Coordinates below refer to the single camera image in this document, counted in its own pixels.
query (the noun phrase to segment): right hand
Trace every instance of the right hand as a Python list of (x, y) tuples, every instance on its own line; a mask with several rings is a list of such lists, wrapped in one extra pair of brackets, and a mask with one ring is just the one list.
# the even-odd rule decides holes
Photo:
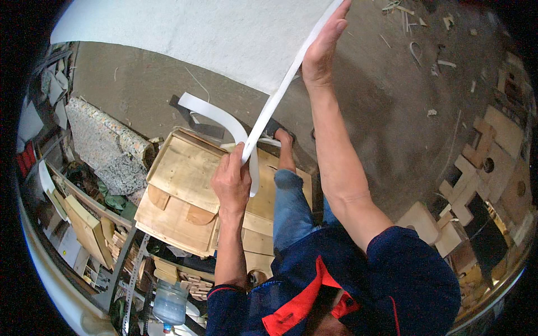
[(231, 154), (224, 155), (211, 178), (211, 187), (221, 202), (220, 216), (241, 218), (249, 201), (252, 179), (249, 165), (241, 165), (243, 148), (245, 144), (240, 142)]
[(302, 63), (302, 76), (307, 88), (332, 84), (332, 60), (336, 41), (348, 26), (345, 15), (350, 6), (351, 0), (342, 2), (306, 51)]

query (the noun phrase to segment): blue jacket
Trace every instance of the blue jacket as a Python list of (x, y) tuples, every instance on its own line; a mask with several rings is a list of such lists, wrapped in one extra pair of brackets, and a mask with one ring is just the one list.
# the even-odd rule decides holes
[(320, 286), (342, 288), (331, 314), (356, 335), (443, 335), (460, 306), (459, 284), (415, 231), (392, 226), (367, 257), (344, 228), (323, 228), (281, 251), (274, 276), (249, 293), (208, 294), (206, 335), (300, 335)]

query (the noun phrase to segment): man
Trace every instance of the man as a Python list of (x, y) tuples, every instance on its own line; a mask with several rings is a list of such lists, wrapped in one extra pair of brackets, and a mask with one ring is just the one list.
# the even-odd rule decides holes
[(454, 322), (455, 274), (415, 231), (394, 226), (372, 202), (338, 109), (331, 64), (350, 4), (331, 16), (302, 65), (325, 195), (323, 226), (313, 226), (293, 139), (279, 129), (274, 276), (247, 294), (241, 229), (251, 179), (240, 163), (244, 144), (225, 155), (212, 179), (221, 230), (207, 335), (441, 335)]

